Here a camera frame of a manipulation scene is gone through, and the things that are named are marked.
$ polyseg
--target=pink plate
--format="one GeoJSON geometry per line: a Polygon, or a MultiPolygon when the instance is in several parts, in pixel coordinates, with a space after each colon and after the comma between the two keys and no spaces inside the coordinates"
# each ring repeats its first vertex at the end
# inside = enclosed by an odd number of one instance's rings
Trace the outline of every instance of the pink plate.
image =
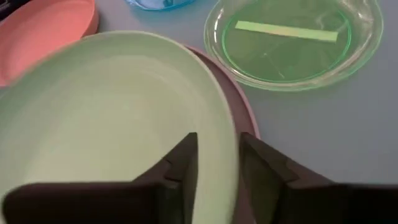
{"type": "Polygon", "coordinates": [[[0,24],[0,86],[48,54],[94,34],[94,0],[31,0],[0,24]]]}

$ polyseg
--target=green plastic strip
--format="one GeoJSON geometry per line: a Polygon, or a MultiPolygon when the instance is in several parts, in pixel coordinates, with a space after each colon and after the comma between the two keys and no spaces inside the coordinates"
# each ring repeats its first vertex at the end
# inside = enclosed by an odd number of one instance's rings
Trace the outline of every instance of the green plastic strip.
{"type": "Polygon", "coordinates": [[[268,34],[283,35],[287,37],[300,37],[304,39],[322,40],[328,42],[336,42],[338,36],[338,32],[333,31],[276,26],[247,21],[238,21],[238,23],[236,23],[235,29],[264,32],[268,34]]]}

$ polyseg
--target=dark brown plastic piece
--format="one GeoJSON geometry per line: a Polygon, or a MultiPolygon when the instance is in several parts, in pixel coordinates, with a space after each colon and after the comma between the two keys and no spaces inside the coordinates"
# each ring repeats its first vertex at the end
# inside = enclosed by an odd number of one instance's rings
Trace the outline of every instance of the dark brown plastic piece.
{"type": "Polygon", "coordinates": [[[398,186],[337,184],[244,133],[241,172],[257,224],[398,223],[398,186]]]}

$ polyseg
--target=light blue table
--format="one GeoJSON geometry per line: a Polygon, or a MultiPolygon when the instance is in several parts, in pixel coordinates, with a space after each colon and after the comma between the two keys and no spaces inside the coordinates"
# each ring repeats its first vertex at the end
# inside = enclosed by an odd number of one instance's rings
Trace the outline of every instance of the light blue table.
{"type": "MultiPolygon", "coordinates": [[[[123,0],[96,0],[99,31],[144,30],[204,50],[203,27],[215,3],[146,12],[123,0]]],[[[381,7],[382,44],[348,80],[302,93],[243,86],[262,139],[335,181],[398,183],[398,1],[381,0],[381,7]]]]}

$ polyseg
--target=stacked plates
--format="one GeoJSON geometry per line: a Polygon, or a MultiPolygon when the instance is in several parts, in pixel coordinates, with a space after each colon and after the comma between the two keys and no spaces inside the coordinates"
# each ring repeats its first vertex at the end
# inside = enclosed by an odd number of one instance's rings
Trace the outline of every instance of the stacked plates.
{"type": "Polygon", "coordinates": [[[2,195],[27,183],[132,180],[198,133],[195,223],[230,223],[236,132],[258,136],[217,64],[143,32],[92,35],[47,57],[2,96],[0,118],[2,195]]]}

